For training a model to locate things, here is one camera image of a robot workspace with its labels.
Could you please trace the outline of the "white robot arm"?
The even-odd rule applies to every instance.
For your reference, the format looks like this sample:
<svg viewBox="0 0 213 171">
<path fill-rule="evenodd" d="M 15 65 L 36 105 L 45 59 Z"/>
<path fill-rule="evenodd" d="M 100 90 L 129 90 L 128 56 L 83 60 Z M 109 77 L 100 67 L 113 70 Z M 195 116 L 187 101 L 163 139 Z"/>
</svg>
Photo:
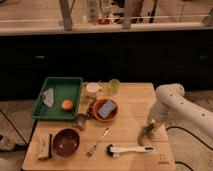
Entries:
<svg viewBox="0 0 213 171">
<path fill-rule="evenodd" d="M 158 86 L 155 90 L 156 101 L 150 108 L 147 123 L 153 123 L 154 129 L 159 129 L 172 109 L 213 139 L 213 112 L 188 101 L 184 98 L 184 94 L 184 87 L 178 83 Z"/>
</svg>

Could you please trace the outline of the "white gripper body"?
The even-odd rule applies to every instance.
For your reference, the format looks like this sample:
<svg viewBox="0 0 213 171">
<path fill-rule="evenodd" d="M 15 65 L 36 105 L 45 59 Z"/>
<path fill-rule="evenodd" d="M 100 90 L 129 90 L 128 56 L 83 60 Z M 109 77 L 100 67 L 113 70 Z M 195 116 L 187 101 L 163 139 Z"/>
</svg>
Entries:
<svg viewBox="0 0 213 171">
<path fill-rule="evenodd" d="M 167 106 L 156 101 L 150 108 L 147 117 L 147 124 L 154 124 L 154 130 L 158 130 L 167 118 Z"/>
</svg>

